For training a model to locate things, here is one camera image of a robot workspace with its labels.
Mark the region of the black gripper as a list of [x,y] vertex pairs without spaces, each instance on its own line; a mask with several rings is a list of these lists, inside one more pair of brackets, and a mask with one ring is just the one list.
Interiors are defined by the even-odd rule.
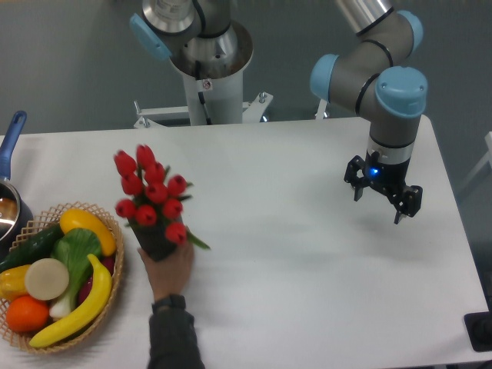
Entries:
[[364,189],[370,186],[387,196],[395,207],[395,224],[402,218],[414,217],[421,209],[423,188],[408,186],[405,181],[413,149],[413,142],[403,147],[389,147],[369,140],[366,161],[354,156],[344,174],[344,181],[354,190],[354,201],[359,201]]

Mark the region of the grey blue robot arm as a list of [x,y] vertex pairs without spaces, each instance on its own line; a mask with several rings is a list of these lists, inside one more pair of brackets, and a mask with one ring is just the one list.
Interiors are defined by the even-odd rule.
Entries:
[[396,11],[389,1],[338,1],[359,44],[348,55],[322,56],[312,69],[311,92],[351,110],[370,123],[364,157],[348,163],[344,181],[359,200],[365,188],[383,195],[395,208],[394,221],[416,215],[423,189],[405,182],[428,83],[417,69],[402,63],[420,45],[419,18]]

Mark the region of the second grey robot arm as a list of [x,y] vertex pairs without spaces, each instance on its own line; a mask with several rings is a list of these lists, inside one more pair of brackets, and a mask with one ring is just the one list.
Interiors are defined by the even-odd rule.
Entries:
[[218,38],[231,24],[229,1],[143,1],[129,25],[142,48],[164,61],[194,38]]

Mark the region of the dark grey sleeved forearm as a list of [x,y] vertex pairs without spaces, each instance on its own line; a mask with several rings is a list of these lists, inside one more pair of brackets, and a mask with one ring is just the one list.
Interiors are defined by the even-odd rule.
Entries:
[[161,307],[149,319],[148,368],[205,368],[194,316],[179,307]]

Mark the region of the person's hand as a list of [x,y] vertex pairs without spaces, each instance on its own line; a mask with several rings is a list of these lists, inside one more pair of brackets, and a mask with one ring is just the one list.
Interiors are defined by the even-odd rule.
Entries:
[[154,302],[182,294],[188,284],[194,263],[194,245],[186,241],[160,261],[152,260],[141,248],[138,253],[144,263]]

